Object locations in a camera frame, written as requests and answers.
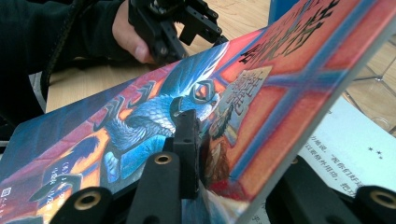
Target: blue creature illustration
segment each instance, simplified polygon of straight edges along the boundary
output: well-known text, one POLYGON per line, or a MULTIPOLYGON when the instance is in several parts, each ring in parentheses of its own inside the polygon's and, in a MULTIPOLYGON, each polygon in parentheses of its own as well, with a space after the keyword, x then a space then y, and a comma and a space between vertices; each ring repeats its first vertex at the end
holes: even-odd
POLYGON ((106 116, 94 130, 105 128, 110 136, 102 165, 107 183, 126 178, 135 182, 141 176, 146 159, 161 151, 165 139, 173 136, 174 118, 179 113, 195 109, 200 121, 207 119, 220 99, 209 76, 226 49, 227 45, 221 45, 181 61, 170 72, 159 94, 149 99, 155 85, 150 81, 140 90, 140 99, 134 104, 128 103, 127 107, 133 112, 125 120, 119 118, 125 102, 123 97, 106 106, 106 116))

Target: black sleeve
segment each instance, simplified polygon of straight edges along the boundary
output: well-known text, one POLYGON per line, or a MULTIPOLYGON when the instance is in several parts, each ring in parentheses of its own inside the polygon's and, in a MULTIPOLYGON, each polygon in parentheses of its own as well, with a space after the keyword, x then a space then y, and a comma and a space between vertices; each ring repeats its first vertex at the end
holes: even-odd
MULTIPOLYGON (((132 58, 112 34, 112 24, 121 1, 99 1, 75 21, 58 60, 76 57, 132 58)), ((0 76, 42 71, 59 38, 70 6, 48 1, 0 1, 0 76)))

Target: book cover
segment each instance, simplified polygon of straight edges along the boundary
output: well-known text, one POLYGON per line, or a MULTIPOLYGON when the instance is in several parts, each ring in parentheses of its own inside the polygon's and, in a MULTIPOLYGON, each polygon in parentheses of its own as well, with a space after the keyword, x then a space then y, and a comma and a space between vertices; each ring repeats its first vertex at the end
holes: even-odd
POLYGON ((186 223, 246 223, 347 84, 395 31, 393 0, 300 1, 273 25, 21 124, 0 222, 49 223, 74 192, 136 185, 195 109, 209 139, 186 223))

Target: colorful book cover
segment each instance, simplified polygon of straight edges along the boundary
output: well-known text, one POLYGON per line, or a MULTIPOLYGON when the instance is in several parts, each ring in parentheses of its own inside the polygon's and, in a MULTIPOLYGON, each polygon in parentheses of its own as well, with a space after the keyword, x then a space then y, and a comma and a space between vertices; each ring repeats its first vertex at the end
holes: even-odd
POLYGON ((21 124, 0 222, 49 223, 74 192, 136 184, 195 109, 210 141, 186 223, 247 223, 332 103, 395 32, 394 0, 300 1, 279 21, 21 124))

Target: person's hand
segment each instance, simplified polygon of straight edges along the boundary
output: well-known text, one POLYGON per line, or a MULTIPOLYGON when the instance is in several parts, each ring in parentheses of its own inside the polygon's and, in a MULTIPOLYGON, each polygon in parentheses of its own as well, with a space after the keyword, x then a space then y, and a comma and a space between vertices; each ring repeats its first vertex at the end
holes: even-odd
POLYGON ((128 22, 128 2, 124 1, 117 11, 112 32, 117 43, 128 50, 141 63, 154 63, 146 42, 136 33, 128 22))

